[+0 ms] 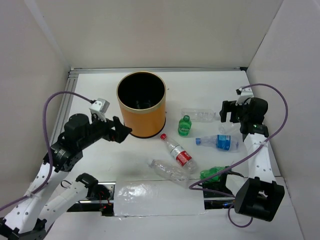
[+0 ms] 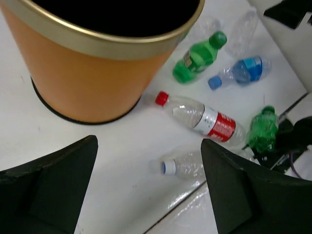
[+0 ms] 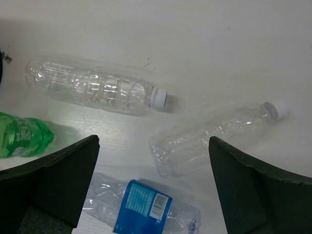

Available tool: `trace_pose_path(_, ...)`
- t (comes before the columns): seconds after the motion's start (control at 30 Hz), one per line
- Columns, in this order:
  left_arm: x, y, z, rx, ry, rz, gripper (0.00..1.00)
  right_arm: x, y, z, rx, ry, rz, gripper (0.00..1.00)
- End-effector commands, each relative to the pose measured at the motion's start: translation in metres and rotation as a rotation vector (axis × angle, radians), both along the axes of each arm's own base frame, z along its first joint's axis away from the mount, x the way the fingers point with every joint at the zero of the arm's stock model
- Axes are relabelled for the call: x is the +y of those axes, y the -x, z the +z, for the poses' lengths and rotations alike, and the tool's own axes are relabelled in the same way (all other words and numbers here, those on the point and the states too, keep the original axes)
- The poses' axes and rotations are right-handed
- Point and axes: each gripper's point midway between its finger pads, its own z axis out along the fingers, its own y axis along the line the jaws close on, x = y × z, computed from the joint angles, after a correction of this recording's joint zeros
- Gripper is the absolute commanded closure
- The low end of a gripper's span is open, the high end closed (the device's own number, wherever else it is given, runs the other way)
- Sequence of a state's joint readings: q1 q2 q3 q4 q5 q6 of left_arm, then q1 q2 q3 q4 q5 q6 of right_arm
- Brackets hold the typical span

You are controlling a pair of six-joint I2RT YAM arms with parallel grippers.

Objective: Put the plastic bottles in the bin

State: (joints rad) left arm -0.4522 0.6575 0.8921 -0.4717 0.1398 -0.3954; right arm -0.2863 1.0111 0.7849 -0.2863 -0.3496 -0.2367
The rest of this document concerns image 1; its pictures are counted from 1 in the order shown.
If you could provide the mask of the clear bottle blue label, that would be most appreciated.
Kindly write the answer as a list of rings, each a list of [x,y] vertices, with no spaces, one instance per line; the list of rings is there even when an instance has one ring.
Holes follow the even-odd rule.
[[[197,146],[213,147],[219,151],[237,152],[240,146],[238,139],[232,135],[212,135],[205,137],[197,137],[195,139]]]

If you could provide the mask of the small green bottle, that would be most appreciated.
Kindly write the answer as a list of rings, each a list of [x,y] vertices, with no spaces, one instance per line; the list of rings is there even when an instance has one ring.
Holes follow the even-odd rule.
[[[178,134],[182,137],[189,135],[192,127],[192,122],[189,115],[184,115],[178,123]]]

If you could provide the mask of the clear bottle red label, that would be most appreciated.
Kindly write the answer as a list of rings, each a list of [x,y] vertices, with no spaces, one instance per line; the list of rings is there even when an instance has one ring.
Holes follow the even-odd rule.
[[[174,139],[168,137],[165,133],[161,134],[161,140],[165,143],[168,152],[175,161],[190,174],[198,169],[198,166],[192,156]]]

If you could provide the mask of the crushed green plastic bottle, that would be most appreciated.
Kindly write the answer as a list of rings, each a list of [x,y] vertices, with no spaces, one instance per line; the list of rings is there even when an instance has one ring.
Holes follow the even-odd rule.
[[[205,169],[200,172],[200,180],[202,181],[205,178],[211,177],[214,174],[217,174],[218,172],[223,171],[224,169],[228,168],[229,166],[214,166],[210,169]],[[217,175],[207,181],[205,181],[205,184],[211,184],[211,183],[221,183],[225,184],[227,180],[227,175],[229,173],[229,170],[227,172],[222,173],[221,175]]]

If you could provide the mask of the crushed clear plastic bottle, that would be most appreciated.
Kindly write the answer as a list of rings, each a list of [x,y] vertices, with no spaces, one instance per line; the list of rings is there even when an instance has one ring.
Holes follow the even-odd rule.
[[[158,159],[148,159],[147,165],[163,179],[169,180],[183,188],[187,188],[190,181],[190,175],[183,169]]]

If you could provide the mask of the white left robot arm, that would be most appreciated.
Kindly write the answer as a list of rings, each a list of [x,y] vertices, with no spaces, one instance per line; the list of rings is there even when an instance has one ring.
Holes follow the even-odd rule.
[[[57,186],[83,157],[83,150],[100,139],[122,143],[132,132],[116,116],[100,120],[83,113],[72,115],[64,131],[43,159],[40,170],[25,196],[0,219],[0,234],[8,240],[42,240],[59,216],[75,202],[92,200],[99,193],[98,180],[88,173],[80,174],[72,184],[54,199]]]

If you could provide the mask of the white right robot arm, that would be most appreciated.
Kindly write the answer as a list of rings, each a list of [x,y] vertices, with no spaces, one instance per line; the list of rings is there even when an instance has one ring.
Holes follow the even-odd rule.
[[[248,179],[237,190],[234,210],[237,214],[270,222],[284,198],[285,188],[277,184],[269,155],[269,130],[263,124],[267,101],[247,97],[243,102],[223,101],[219,112],[221,122],[239,123],[239,131],[248,157]]]

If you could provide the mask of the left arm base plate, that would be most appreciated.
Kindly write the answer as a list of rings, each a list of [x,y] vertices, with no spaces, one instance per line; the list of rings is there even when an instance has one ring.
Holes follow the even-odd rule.
[[[72,205],[68,213],[99,213],[104,217],[114,216],[115,182],[99,182],[90,197]]]

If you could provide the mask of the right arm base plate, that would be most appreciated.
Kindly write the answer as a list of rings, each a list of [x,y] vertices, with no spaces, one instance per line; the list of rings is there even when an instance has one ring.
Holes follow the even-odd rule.
[[[202,186],[210,190],[232,195],[232,192],[220,182],[211,182],[209,184],[203,183]],[[221,195],[214,192],[203,192],[205,210],[227,209],[234,202],[234,199],[234,197],[228,197],[226,195]]]

